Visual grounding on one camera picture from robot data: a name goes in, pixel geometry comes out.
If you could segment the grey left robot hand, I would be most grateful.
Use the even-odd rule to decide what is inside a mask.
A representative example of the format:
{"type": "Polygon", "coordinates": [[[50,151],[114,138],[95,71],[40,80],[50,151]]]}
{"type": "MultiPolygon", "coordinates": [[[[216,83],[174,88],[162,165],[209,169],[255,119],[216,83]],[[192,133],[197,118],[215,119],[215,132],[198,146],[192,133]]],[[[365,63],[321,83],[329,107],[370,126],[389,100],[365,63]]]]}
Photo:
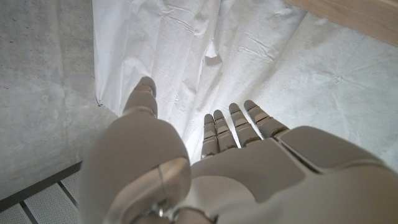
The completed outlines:
{"type": "Polygon", "coordinates": [[[200,161],[157,117],[143,77],[82,163],[83,223],[396,223],[397,174],[309,126],[289,129],[248,100],[204,118],[200,161]]]}

